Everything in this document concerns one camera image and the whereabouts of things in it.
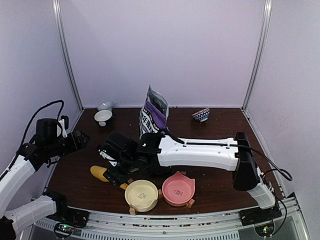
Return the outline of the yellow plastic scoop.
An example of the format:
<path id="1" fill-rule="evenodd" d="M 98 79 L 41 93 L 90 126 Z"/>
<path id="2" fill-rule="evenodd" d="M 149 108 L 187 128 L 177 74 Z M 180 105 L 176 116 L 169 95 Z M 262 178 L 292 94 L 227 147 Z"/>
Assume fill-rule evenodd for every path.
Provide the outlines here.
<path id="1" fill-rule="evenodd" d="M 97 165 L 93 165 L 91 168 L 90 168 L 90 173 L 95 177 L 97 178 L 98 180 L 102 181 L 102 182 L 105 182 L 105 183 L 110 183 L 112 184 L 111 182 L 109 182 L 105 177 L 104 177 L 104 172 L 107 170 L 107 168 L 105 167 L 101 167 L 101 166 L 97 166 Z M 124 183 L 122 184 L 121 186 L 116 186 L 117 188 L 120 188 L 120 189 L 123 189 L 123 190 L 126 190 L 127 187 L 128 187 L 128 183 Z"/>

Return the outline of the purple puppy food bag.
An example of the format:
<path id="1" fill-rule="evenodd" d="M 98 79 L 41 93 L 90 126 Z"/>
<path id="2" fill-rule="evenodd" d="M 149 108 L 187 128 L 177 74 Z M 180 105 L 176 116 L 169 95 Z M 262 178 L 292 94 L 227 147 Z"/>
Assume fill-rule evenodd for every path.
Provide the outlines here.
<path id="1" fill-rule="evenodd" d="M 168 116 L 168 102 L 149 85 L 145 102 L 139 112 L 139 137 L 146 133 L 157 133 L 159 129 L 166 129 Z"/>

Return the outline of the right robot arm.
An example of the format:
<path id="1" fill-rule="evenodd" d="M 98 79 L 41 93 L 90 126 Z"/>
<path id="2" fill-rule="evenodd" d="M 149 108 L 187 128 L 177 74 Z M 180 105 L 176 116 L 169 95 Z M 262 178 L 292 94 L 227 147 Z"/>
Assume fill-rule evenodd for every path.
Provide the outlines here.
<path id="1" fill-rule="evenodd" d="M 232 186 L 248 192 L 257 202 L 256 216 L 266 221 L 276 212 L 276 198 L 269 181 L 262 178 L 247 136 L 234 138 L 187 139 L 164 131 L 144 133 L 139 141 L 111 132 L 97 147 L 98 154 L 111 163 L 106 177 L 120 186 L 131 174 L 164 175 L 173 166 L 223 169 L 232 172 Z"/>

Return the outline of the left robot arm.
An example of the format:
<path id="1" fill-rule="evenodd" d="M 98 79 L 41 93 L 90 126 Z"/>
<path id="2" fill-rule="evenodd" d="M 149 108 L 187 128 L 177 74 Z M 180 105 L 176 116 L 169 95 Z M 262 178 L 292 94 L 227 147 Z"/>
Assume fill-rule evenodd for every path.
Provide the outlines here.
<path id="1" fill-rule="evenodd" d="M 17 150 L 12 163 L 0 177 L 0 238 L 14 240 L 26 228 L 42 218 L 57 217 L 61 222 L 72 218 L 65 195 L 45 192 L 39 198 L 14 210 L 7 207 L 22 185 L 53 157 L 63 157 L 87 146 L 90 137 L 80 130 L 67 133 L 69 118 L 42 118 L 36 133 Z"/>

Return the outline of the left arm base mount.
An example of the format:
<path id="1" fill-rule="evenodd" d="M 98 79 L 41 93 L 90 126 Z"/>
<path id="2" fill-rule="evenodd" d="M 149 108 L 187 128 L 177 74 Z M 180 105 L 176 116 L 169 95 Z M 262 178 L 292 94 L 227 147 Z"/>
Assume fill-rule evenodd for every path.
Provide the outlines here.
<path id="1" fill-rule="evenodd" d="M 67 197 L 56 191 L 46 191 L 44 196 L 50 197 L 56 206 L 56 212 L 48 215 L 46 218 L 72 225 L 76 228 L 87 226 L 90 213 L 86 210 L 80 210 L 68 206 Z"/>

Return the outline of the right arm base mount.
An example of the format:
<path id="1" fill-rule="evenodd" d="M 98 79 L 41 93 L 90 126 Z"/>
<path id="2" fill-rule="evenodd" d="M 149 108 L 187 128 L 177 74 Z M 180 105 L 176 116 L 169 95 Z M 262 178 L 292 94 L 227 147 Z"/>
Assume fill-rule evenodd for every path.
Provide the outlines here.
<path id="1" fill-rule="evenodd" d="M 280 210 L 279 203 L 276 201 L 275 205 L 270 208 L 261 209 L 260 207 L 254 207 L 241 210 L 238 214 L 242 226 L 248 226 L 279 218 L 282 216 L 282 211 Z"/>

